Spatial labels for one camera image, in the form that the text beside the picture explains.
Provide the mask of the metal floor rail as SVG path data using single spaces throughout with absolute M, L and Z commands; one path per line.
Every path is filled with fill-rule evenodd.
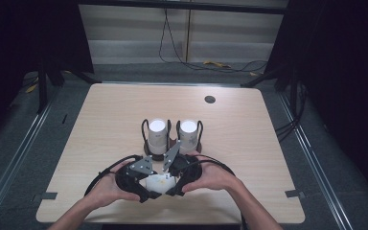
M 43 105 L 37 115 L 35 116 L 30 128 L 28 129 L 25 137 L 23 138 L 20 146 L 17 148 L 11 162 L 3 172 L 0 177 L 0 205 L 2 204 L 12 182 L 14 181 L 20 167 L 22 166 L 26 156 L 33 145 L 35 138 L 37 137 L 39 131 L 43 127 L 46 118 L 52 108 L 55 99 L 58 97 L 60 92 L 60 87 L 55 87 L 53 93 L 48 102 Z
M 326 200 L 326 203 L 335 219 L 335 222 L 339 228 L 339 230 L 354 230 L 347 213 L 343 205 L 340 202 L 340 199 L 337 197 L 333 186 L 331 185 L 329 178 L 326 176 L 318 158 L 315 154 L 315 151 L 311 145 L 311 142 L 306 135 L 305 130 L 301 125 L 294 125 L 292 129 L 294 135 L 296 136 L 305 157 L 310 165 L 312 173 L 317 181 L 317 184 L 320 188 L 321 194 Z

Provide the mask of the black curtain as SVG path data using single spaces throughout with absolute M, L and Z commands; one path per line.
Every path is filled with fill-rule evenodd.
M 284 64 L 368 182 L 368 0 L 288 0 L 267 68 Z
M 93 71 L 78 0 L 0 0 L 0 123 L 41 65 L 54 84 L 61 70 Z

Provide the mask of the person's left hand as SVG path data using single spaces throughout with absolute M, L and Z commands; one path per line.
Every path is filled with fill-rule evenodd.
M 124 161 L 111 168 L 109 173 L 104 175 L 88 195 L 84 197 L 84 200 L 87 202 L 87 206 L 91 210 L 108 206 L 116 200 L 140 200 L 138 195 L 123 191 L 116 183 L 115 174 L 126 164 L 128 164 L 128 161 Z

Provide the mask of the single white paper cup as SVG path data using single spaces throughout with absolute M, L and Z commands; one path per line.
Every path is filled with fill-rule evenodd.
M 176 184 L 175 177 L 169 173 L 150 175 L 145 182 L 148 191 L 159 194 L 164 194 Z

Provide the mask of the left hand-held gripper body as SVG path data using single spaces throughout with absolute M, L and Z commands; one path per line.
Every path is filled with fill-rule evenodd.
M 115 174 L 116 183 L 123 191 L 138 195 L 140 190 L 146 189 L 140 181 L 156 174 L 156 171 L 152 169 L 152 158 L 130 155 L 120 160 L 120 163 L 124 161 L 128 161 L 128 164 Z

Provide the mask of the wooden cup holder black rods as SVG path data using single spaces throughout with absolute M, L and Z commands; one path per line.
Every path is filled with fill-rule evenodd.
M 146 155 L 151 156 L 153 160 L 162 161 L 163 158 L 164 158 L 164 154 L 175 144 L 175 142 L 177 140 L 179 140 L 178 129 L 179 129 L 179 123 L 182 122 L 182 121 L 177 121 L 176 122 L 176 125 L 175 125 L 176 138 L 175 139 L 173 139 L 171 137 L 172 127 L 173 127 L 172 122 L 170 120 L 165 121 L 165 123 L 167 125 L 167 148 L 166 148 L 166 152 L 164 154 L 160 154 L 160 155 L 153 154 L 153 153 L 150 152 L 149 142 L 148 142 L 150 121 L 148 119 L 145 119 L 141 124 L 142 138 L 144 140 L 144 152 L 145 152 Z M 198 134 L 197 134 L 198 144 L 197 144 L 195 150 L 198 151 L 198 152 L 201 152 L 201 150 L 202 150 L 201 136 L 202 136 L 202 132 L 203 132 L 203 123 L 201 121 L 197 121 L 196 123 L 197 123 L 197 127 L 198 127 Z

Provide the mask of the person's right hand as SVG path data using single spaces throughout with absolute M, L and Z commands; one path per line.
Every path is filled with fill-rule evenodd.
M 215 191 L 225 190 L 232 194 L 241 187 L 242 184 L 236 176 L 215 164 L 211 158 L 202 156 L 197 151 L 190 152 L 190 155 L 201 161 L 202 174 L 196 181 L 185 185 L 182 188 L 183 193 L 205 188 Z

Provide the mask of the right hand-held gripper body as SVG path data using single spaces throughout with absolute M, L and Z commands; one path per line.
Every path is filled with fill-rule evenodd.
M 180 153 L 180 146 L 180 140 L 177 140 L 164 154 L 163 171 L 168 171 L 171 176 L 177 177 L 178 181 L 181 180 L 187 185 L 202 176 L 202 168 L 195 156 Z

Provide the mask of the black metal stand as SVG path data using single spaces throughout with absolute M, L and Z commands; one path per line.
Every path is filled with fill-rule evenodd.
M 253 88 L 262 81 L 268 81 L 275 79 L 274 88 L 277 92 L 284 92 L 287 87 L 289 87 L 289 99 L 290 106 L 295 109 L 297 105 L 297 77 L 294 73 L 294 69 L 288 65 L 284 64 L 280 67 L 276 67 L 274 70 L 269 70 L 259 75 L 256 79 L 242 83 L 243 88 Z
M 50 81 L 53 86 L 62 86 L 65 83 L 65 78 L 62 72 L 70 72 L 72 75 L 81 80 L 90 83 L 101 83 L 100 80 L 95 80 L 88 77 L 82 71 L 78 70 L 73 65 L 60 60 L 56 57 L 44 57 L 40 62 L 37 70 L 38 92 L 39 92 L 39 108 L 38 113 L 41 113 L 48 104 L 47 81 Z

